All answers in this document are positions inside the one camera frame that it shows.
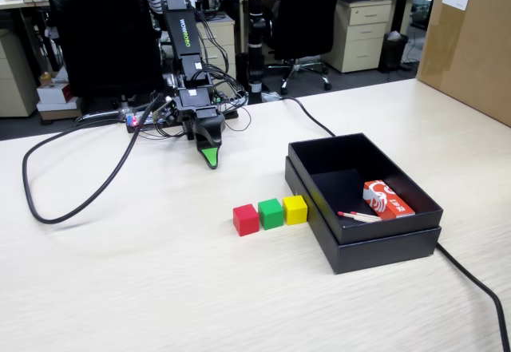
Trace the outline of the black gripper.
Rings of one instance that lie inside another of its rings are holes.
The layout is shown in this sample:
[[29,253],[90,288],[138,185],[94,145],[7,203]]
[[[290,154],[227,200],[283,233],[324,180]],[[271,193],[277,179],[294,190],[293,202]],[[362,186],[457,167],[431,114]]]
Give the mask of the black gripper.
[[208,88],[180,89],[174,102],[178,120],[195,119],[192,131],[197,151],[209,168],[217,168],[225,119],[222,114],[218,115]]

